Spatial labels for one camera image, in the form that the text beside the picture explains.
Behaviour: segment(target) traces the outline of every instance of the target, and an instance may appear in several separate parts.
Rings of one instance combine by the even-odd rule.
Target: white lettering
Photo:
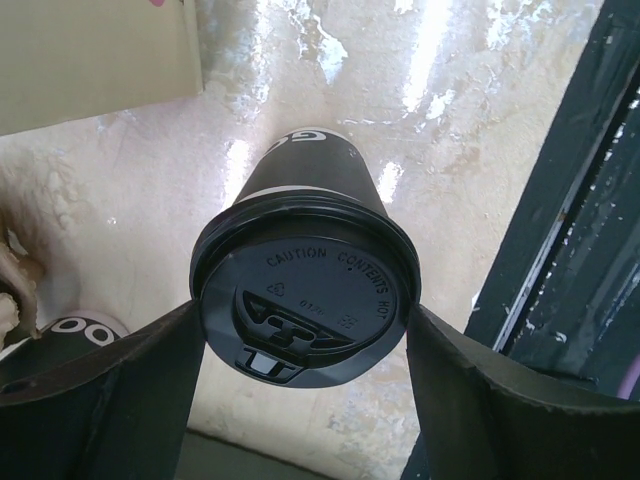
[[[302,132],[296,132],[292,136],[292,142],[318,142],[326,140],[327,136],[322,132],[316,132],[315,130],[303,130]]]
[[[107,335],[107,338],[105,338],[104,340],[100,340],[98,337],[96,337],[95,334],[98,331],[104,332]],[[104,325],[100,325],[99,323],[94,323],[93,325],[90,325],[89,327],[87,327],[87,329],[84,331],[84,336],[87,337],[87,340],[95,343],[100,347],[109,345],[115,340],[113,332],[109,330],[107,327],[105,327]]]
[[[65,318],[51,327],[51,331],[56,333],[75,333],[84,330],[86,326],[87,321],[84,318]]]

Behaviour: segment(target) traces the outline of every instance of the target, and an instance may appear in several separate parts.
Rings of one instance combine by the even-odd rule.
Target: black plastic lid
[[[388,218],[341,195],[276,193],[234,205],[203,231],[191,290],[228,365],[277,385],[361,375],[406,329],[417,255]]]

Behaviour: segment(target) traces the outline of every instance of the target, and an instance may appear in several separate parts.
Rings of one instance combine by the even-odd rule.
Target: marble floor
[[[0,199],[44,263],[40,321],[131,330],[189,297],[191,249],[262,151],[349,136],[459,329],[601,0],[200,0],[205,92],[0,138]],[[262,385],[207,351],[190,426],[344,480],[399,478],[418,433],[404,345],[341,387]]]

